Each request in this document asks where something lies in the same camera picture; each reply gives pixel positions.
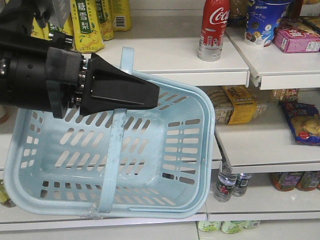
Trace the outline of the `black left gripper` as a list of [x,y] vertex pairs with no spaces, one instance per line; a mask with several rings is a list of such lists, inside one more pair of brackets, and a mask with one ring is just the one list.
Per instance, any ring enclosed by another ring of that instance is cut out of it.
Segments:
[[157,107],[159,86],[125,73],[95,53],[88,61],[71,50],[70,35],[55,32],[49,37],[52,46],[47,51],[45,75],[50,111],[55,118],[64,118],[69,108],[80,107],[80,114],[87,116],[114,109]]

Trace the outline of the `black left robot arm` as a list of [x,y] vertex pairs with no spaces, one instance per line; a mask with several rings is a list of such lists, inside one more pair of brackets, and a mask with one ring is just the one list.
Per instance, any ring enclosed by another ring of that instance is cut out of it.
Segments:
[[158,104],[157,85],[112,66],[99,55],[75,52],[61,32],[51,40],[32,37],[33,22],[62,26],[67,0],[11,0],[0,12],[0,103],[51,112],[68,109],[82,116],[114,110],[148,110]]

